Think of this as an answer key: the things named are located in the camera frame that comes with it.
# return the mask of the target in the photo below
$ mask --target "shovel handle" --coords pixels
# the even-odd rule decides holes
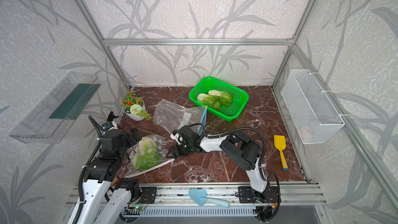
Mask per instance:
[[[220,199],[216,199],[216,198],[209,198],[209,197],[207,197],[207,201],[208,201],[208,202],[211,202],[211,203],[214,203],[214,204],[216,204],[216,205],[218,205],[218,206],[222,206],[222,207],[225,207],[225,208],[229,208],[229,202],[224,201],[224,200],[220,200]]]
[[[282,162],[283,170],[289,170],[289,168],[287,167],[285,155],[283,154],[282,151],[280,151],[280,154],[281,154],[281,162]]]

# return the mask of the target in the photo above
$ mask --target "bok choy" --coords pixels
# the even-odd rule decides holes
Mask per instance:
[[[220,97],[220,101],[222,104],[226,105],[226,107],[229,107],[232,103],[232,94],[229,92],[222,92],[218,90],[210,90],[209,95],[213,96],[218,96]]]
[[[208,105],[209,107],[213,108],[216,111],[218,111],[221,107],[221,101],[219,96],[200,93],[196,99],[197,101],[201,102],[203,105]]]

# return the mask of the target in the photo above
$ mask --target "wire mesh basket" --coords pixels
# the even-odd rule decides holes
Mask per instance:
[[[304,144],[324,143],[345,124],[308,69],[290,71],[282,97]]]

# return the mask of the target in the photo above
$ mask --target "red marble surface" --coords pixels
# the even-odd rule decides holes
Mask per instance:
[[[267,86],[240,88],[249,94],[249,101],[240,116],[228,122],[208,112],[206,121],[207,133],[218,134],[232,127],[256,128],[266,138],[267,152],[263,161],[265,174],[268,175],[270,172],[275,172],[280,181],[305,181],[271,88]],[[195,104],[188,97],[191,89],[192,87],[134,88],[138,96],[144,97],[147,111],[151,114],[154,113],[155,105],[162,99],[184,107],[194,107]],[[143,120],[137,122],[127,116],[123,116],[120,125],[125,131],[136,127],[162,135],[166,138],[166,148],[174,143],[169,137],[169,133],[152,121]],[[255,133],[246,133],[258,141],[259,137]],[[273,144],[274,135],[284,135],[286,137],[286,149],[283,153],[289,167],[288,171],[284,171],[282,168],[279,151]],[[117,173],[117,177],[121,178],[127,172],[127,166],[123,166]],[[140,183],[249,182],[246,172],[231,161],[224,152],[220,151],[193,153],[136,178]]]

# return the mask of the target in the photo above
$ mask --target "leaf pattern wallpaper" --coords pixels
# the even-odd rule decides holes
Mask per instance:
[[[298,41],[321,77],[398,179],[398,0],[319,0]],[[295,130],[276,86],[287,125]],[[320,183],[336,223],[398,223],[398,214],[344,131],[324,144],[303,145],[294,133],[312,182]]]
[[[0,0],[0,222],[56,223],[95,146],[87,115],[103,122],[126,91],[73,0]],[[71,71],[102,85],[58,144],[8,134]]]
[[[85,0],[106,38],[291,38],[308,0]],[[113,47],[131,85],[270,85],[285,46]]]

